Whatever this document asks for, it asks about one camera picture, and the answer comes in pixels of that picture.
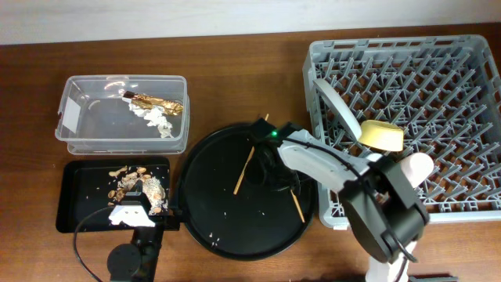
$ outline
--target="gray dish rack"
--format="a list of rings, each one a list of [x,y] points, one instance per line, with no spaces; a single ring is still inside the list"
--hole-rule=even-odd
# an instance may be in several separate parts
[[[501,79],[479,35],[313,42],[303,66],[313,135],[346,154],[371,149],[353,140],[312,81],[327,80],[359,122],[404,129],[396,161],[432,156],[431,176],[416,188],[431,222],[501,219]],[[348,220],[335,193],[319,185],[320,219],[334,229]]]

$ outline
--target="white wall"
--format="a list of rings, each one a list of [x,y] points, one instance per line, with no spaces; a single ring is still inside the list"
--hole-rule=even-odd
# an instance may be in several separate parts
[[[499,20],[500,0],[0,0],[0,44]]]

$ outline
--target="black baking tray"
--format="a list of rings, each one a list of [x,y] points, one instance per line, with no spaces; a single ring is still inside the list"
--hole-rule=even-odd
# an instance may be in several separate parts
[[[304,181],[297,196],[302,223],[289,190],[272,192],[244,181],[233,195],[253,146],[248,125],[232,125],[200,141],[183,165],[175,194],[182,221],[202,246],[247,261],[276,255],[296,242],[318,201],[316,182]]]
[[[87,215],[107,207],[110,199],[108,192],[117,189],[115,178],[109,172],[131,167],[135,172],[137,167],[144,167],[156,176],[165,188],[169,189],[169,160],[164,157],[144,157],[117,160],[72,161],[63,172],[59,207],[57,210],[56,228],[61,233],[73,233],[78,223]],[[114,226],[108,216],[111,211],[100,213],[90,218],[81,228],[81,232],[129,230],[125,224]]]

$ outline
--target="chopstick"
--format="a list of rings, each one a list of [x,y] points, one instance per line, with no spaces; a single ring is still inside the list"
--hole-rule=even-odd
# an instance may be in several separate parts
[[[303,211],[301,210],[301,206],[299,205],[299,202],[297,201],[296,195],[294,195],[294,192],[290,190],[290,193],[292,194],[292,198],[294,199],[294,203],[296,204],[296,209],[297,212],[299,213],[299,216],[301,217],[301,221],[305,223],[305,217],[303,216]]]
[[[269,114],[266,114],[265,121],[268,120]],[[242,184],[243,180],[243,175],[245,174],[245,168],[247,167],[247,164],[251,160],[252,156],[254,155],[254,146],[252,146],[252,149],[250,149],[249,157],[247,157],[247,161],[245,162],[245,165],[243,166],[242,173],[240,173],[240,177],[238,178],[238,181],[236,182],[235,189],[233,190],[233,195],[238,194],[238,189],[240,189],[240,185]]]

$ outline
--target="clear plastic container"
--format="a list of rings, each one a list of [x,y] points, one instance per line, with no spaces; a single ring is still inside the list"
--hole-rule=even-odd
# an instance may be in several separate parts
[[[182,114],[166,116],[173,138],[134,115],[123,91],[174,100]],[[186,148],[189,98],[186,79],[171,75],[85,75],[68,78],[59,105],[56,138],[72,154],[180,154]]]

